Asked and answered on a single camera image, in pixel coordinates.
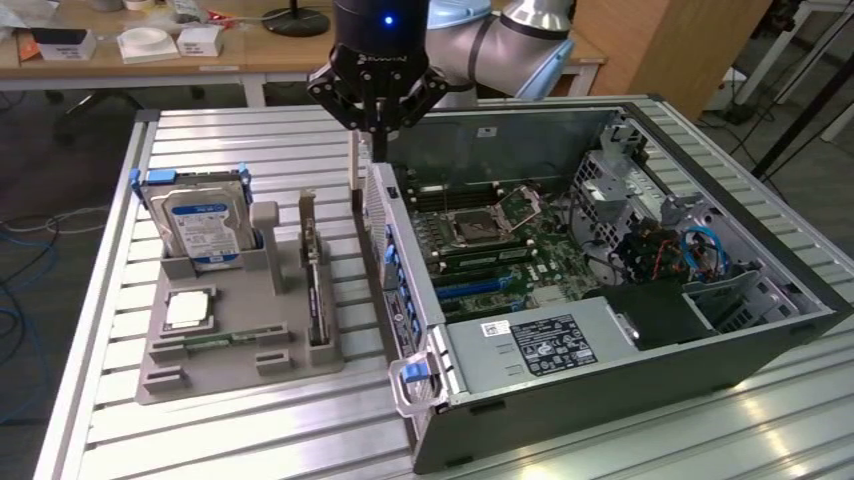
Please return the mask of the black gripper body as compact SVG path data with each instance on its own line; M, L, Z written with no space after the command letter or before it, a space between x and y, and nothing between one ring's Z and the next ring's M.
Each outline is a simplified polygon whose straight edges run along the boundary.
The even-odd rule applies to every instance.
M357 102L398 100L425 76L427 1L335 1L330 64Z

